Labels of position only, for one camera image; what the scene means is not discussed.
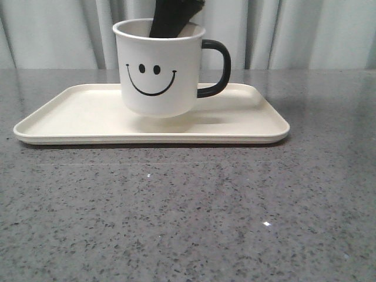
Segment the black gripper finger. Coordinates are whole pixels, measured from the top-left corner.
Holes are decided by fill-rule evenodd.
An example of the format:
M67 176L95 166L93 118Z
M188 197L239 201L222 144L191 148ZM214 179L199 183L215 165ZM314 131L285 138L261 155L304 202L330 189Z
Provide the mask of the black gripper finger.
M204 5L197 0L157 0L149 37L176 38Z

